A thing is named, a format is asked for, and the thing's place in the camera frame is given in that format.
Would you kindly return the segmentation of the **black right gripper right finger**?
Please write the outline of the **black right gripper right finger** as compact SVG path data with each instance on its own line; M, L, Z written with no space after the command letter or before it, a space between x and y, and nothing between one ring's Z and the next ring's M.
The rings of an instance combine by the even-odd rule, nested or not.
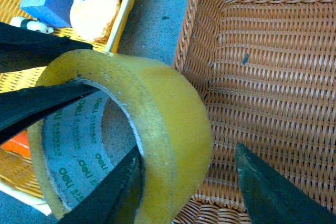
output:
M244 144L235 150L239 188L252 223L335 223L308 197Z

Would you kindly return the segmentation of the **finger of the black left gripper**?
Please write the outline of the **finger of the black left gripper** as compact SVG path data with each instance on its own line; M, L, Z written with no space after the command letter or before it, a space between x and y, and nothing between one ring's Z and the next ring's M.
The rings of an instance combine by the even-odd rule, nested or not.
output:
M68 82L1 93L1 144L44 117L97 91L98 88L81 82Z
M93 45L1 22L1 73L44 67L76 49L92 50Z

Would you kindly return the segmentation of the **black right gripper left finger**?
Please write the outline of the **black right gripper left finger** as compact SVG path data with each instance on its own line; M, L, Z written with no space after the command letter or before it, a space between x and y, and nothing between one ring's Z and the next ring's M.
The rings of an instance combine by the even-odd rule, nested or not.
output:
M143 162L134 146L59 223L134 223L143 195Z

